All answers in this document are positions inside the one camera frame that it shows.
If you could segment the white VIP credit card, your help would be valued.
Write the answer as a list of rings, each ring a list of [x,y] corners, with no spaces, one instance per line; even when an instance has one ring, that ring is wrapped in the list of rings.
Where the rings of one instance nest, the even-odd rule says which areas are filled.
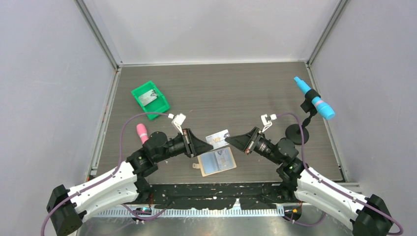
[[[230,136],[229,130],[225,129],[217,133],[206,136],[206,142],[213,146],[213,150],[223,148],[229,143],[225,140]]]

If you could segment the beige card holder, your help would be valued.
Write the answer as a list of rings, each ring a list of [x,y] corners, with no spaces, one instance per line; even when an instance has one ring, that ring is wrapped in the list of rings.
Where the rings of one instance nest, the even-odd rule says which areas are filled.
[[[192,168],[200,170],[203,177],[223,172],[218,171],[214,151],[199,155],[197,157],[198,162],[192,164]]]

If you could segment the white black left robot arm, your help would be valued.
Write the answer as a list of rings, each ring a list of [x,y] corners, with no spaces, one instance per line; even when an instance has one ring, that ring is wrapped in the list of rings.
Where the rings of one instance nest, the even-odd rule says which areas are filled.
[[[112,170],[85,183],[52,190],[46,210],[58,236],[68,236],[98,213],[117,205],[146,203],[152,190],[146,177],[158,169],[158,163],[181,154],[189,158],[213,149],[186,128],[172,139],[154,132],[142,148]]]

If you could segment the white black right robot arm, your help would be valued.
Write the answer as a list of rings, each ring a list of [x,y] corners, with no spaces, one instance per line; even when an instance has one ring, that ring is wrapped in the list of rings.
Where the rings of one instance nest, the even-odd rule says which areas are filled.
[[[331,215],[355,236],[387,236],[393,222],[382,198],[373,194],[366,197],[322,176],[298,158],[295,144],[282,138],[276,144],[254,127],[250,132],[227,137],[231,146],[246,153],[255,152],[274,164],[282,183],[281,197],[293,202],[299,200]]]

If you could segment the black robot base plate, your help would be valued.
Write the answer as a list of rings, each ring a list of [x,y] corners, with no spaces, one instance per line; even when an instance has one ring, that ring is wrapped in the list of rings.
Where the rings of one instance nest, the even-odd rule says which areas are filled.
[[[146,199],[126,205],[154,206],[157,209],[272,209],[275,204],[301,206],[302,202],[280,182],[153,184]]]

